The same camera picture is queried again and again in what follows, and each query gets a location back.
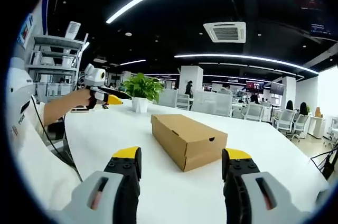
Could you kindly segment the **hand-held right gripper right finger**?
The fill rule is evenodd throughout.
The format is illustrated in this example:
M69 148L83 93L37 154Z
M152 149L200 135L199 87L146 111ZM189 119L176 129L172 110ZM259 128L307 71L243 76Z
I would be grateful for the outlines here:
M244 151L222 150L222 179L227 223L304 223L311 216L300 211L287 188L260 171Z

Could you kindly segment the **person's left hand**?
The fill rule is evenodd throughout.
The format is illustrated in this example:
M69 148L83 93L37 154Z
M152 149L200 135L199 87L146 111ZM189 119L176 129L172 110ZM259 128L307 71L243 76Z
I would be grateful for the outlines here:
M88 106L91 98L90 90L86 88L79 89L74 93L74 98L76 106Z

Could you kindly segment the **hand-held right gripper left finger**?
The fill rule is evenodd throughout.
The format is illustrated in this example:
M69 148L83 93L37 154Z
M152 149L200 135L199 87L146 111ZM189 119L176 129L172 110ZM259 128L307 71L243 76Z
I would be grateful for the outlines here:
M136 223L141 175L141 148L119 150L74 189L62 223Z

